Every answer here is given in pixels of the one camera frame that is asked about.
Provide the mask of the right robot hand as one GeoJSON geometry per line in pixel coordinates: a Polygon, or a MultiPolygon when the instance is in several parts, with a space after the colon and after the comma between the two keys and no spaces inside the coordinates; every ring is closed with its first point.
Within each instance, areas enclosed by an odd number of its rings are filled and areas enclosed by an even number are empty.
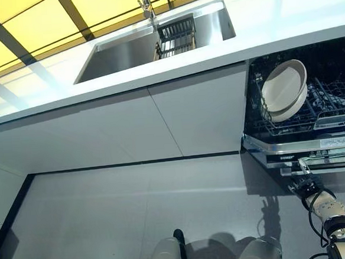
{"type": "Polygon", "coordinates": [[[306,199],[318,193],[323,188],[323,183],[321,179],[310,170],[308,164],[305,162],[305,158],[299,158],[298,163],[302,174],[293,174],[291,176],[291,182],[288,184],[288,189],[298,198],[306,199]]]}

